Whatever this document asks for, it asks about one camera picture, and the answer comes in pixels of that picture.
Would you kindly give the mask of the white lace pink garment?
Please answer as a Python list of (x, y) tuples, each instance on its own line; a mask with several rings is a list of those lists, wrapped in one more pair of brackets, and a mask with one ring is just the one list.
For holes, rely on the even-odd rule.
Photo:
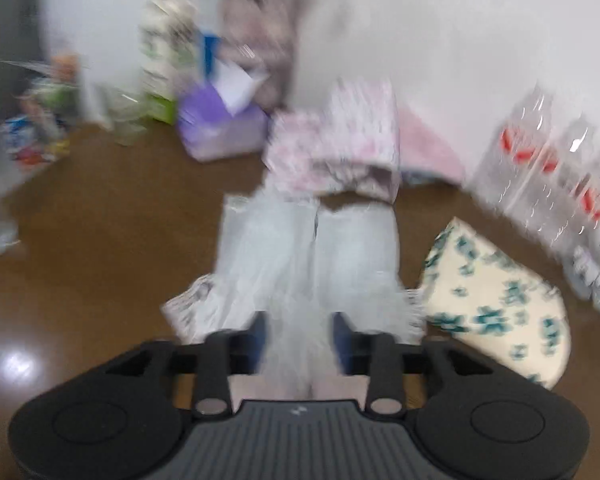
[(390, 206), (329, 210), (316, 200), (229, 195), (213, 272), (167, 301), (162, 312), (186, 344), (217, 330), (242, 330), (256, 312), (266, 313), (268, 338), (257, 373), (230, 378), (234, 404), (362, 402), (366, 380), (343, 375), (332, 348), (332, 315), (343, 313), (360, 332), (419, 344), (424, 308), (400, 281), (399, 256)]

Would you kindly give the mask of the pink folded clothes stack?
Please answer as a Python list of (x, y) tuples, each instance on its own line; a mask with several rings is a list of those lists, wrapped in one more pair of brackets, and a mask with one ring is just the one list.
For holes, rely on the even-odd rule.
[(463, 184), (465, 168), (457, 154), (407, 106), (398, 111), (398, 127), (404, 185)]

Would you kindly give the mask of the cream floral folded cloth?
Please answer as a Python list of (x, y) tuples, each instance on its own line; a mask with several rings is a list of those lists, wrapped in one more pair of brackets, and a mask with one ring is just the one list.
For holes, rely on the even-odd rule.
[(452, 219), (434, 240), (419, 288), (427, 321), (547, 389), (568, 365), (559, 288)]

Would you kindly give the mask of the pink patterned storage bag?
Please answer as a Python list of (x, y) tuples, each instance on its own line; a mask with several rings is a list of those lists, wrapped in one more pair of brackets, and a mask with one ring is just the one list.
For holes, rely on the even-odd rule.
[(263, 186), (295, 198), (353, 192), (393, 203), (400, 186), (398, 108), (387, 79), (340, 80), (324, 110), (274, 115)]

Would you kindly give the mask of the left clear water bottle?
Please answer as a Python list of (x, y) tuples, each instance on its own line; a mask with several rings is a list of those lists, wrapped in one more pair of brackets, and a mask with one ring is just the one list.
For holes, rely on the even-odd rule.
[(480, 206), (494, 214), (513, 206), (550, 135), (552, 103), (553, 93), (536, 84), (498, 127), (470, 182)]

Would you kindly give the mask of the clear water bottle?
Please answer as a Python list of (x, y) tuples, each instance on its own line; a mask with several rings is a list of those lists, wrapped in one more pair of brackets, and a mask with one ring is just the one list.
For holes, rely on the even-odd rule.
[(585, 114), (573, 119), (548, 141), (521, 196), (524, 229), (555, 256), (562, 256), (573, 238), (574, 193), (585, 178), (595, 133)]
[(567, 226), (566, 246), (562, 253), (571, 257), (579, 246), (586, 246), (588, 238), (600, 223), (600, 149), (585, 166), (583, 184), (576, 193), (576, 209)]
[(498, 127), (470, 182), (480, 206), (494, 214), (513, 206), (550, 135), (552, 103), (553, 93), (536, 84)]

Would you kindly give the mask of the purple tissue box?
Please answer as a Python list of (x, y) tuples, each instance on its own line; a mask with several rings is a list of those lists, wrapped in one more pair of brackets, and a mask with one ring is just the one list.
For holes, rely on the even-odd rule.
[(219, 63), (209, 80), (189, 90), (178, 103), (178, 134), (197, 162), (261, 151), (268, 114), (254, 96), (268, 79), (265, 70), (247, 72), (235, 63)]

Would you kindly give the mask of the clear drinking glass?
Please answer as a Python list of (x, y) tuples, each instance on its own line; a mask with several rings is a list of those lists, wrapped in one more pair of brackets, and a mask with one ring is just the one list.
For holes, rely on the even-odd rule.
[(147, 131), (145, 97), (109, 84), (103, 84), (99, 93), (114, 140), (132, 146)]

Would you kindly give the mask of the right clear water bottle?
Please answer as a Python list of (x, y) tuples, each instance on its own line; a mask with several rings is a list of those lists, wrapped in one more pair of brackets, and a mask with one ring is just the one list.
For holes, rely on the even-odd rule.
[(562, 253), (571, 257), (579, 246), (586, 246), (588, 238), (600, 223), (600, 149), (585, 166), (583, 184), (576, 193), (576, 209), (567, 226), (566, 246)]

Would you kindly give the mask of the middle clear water bottle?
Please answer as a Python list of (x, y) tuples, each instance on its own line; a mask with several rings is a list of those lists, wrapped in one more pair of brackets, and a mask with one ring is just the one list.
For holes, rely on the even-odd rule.
[(521, 196), (524, 229), (555, 256), (562, 256), (573, 238), (574, 193), (585, 178), (595, 133), (585, 114), (573, 119), (548, 141)]

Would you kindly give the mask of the white green milk carton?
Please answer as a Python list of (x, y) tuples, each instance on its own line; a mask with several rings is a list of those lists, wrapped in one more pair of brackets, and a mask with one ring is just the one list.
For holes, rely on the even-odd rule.
[(200, 49), (192, 0), (146, 0), (140, 17), (140, 70), (148, 115), (174, 125), (178, 101), (198, 79)]

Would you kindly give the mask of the pink wrapped flower vase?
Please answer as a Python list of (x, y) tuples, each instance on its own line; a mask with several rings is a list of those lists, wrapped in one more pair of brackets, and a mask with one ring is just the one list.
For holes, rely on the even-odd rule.
[(284, 105), (297, 47), (297, 0), (222, 0), (219, 58), (248, 73), (264, 70), (254, 102), (272, 113)]

